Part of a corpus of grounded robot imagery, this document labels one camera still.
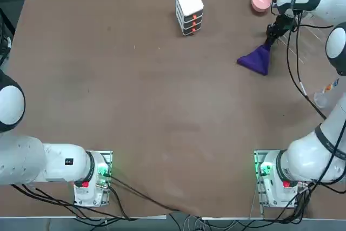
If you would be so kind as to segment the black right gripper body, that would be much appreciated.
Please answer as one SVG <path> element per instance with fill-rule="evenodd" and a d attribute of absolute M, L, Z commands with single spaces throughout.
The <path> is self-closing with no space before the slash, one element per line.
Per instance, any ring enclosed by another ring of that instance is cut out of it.
<path fill-rule="evenodd" d="M 294 26 L 295 18 L 286 15 L 278 15 L 272 25 L 272 33 L 275 37 L 281 37 Z"/>

